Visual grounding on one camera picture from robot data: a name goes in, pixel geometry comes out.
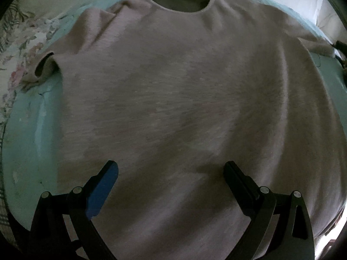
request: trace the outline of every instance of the mattress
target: mattress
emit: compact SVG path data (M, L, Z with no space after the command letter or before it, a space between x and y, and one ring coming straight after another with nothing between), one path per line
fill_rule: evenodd
M43 191L56 191L55 152L58 140L57 114L61 78L56 74L40 87L23 94L18 88L25 66L37 53L64 36L72 28L79 15L88 7L106 9L119 0L96 0L77 9L71 9L57 19L44 21L30 20L25 31L18 30L14 43L1 55L3 65L11 72L8 92L3 97L7 111L3 113L4 122L8 120L3 140L3 177L9 210L26 229L30 229L32 217L40 194ZM316 36L326 38L313 22L303 18L291 8L273 0L255 0L280 8L295 17L306 29ZM327 91L332 97L340 115L345 134L347 134L347 92L343 84L342 68L335 60L311 54L316 66L325 80Z

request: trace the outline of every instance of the pink sweater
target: pink sweater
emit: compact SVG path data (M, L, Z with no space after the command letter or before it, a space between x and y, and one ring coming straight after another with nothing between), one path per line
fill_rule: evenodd
M259 186L300 191L318 237L346 200L347 145L308 50L332 54L250 0L87 9L25 78L63 75L60 191L112 159L119 179L93 223L118 259L224 259L249 223L223 179L233 160Z

